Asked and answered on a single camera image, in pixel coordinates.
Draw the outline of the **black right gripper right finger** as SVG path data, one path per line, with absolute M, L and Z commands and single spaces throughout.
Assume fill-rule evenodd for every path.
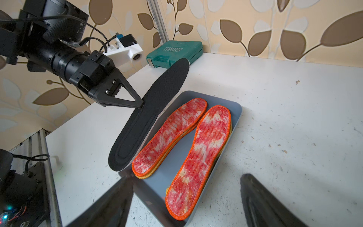
M 306 226 L 252 174 L 242 175 L 240 181 L 243 208 L 249 227 Z

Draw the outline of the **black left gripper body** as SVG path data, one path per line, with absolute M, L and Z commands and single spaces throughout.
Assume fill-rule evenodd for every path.
M 125 77 L 99 51 L 79 52 L 88 15 L 68 1 L 25 1 L 17 19 L 17 55 L 28 59 L 31 72 L 50 71 L 76 86 L 102 106 L 123 107 L 115 98 Z

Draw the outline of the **black insole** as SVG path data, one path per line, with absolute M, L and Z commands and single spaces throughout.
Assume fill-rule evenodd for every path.
M 180 59 L 152 84 L 142 98 L 144 104 L 133 111 L 110 150 L 111 170 L 122 171 L 132 162 L 157 117 L 181 89 L 189 69 L 190 62 Z

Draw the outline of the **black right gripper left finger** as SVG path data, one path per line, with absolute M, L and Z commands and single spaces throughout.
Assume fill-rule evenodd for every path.
M 133 194 L 133 178 L 123 177 L 68 226 L 124 227 Z

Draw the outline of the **red insole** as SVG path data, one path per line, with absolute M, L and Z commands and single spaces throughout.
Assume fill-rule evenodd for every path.
M 196 127 L 207 106 L 206 100 L 195 98 L 175 110 L 133 160 L 134 175 L 139 179 L 150 177 L 177 142 Z
M 224 106 L 210 108 L 199 121 L 188 156 L 166 193 L 165 205 L 174 219 L 185 220 L 193 212 L 231 132 L 231 113 Z

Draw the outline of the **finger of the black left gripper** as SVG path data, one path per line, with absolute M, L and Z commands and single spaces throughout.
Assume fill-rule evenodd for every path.
M 116 68 L 97 87 L 97 102 L 102 106 L 140 108 L 144 101 Z

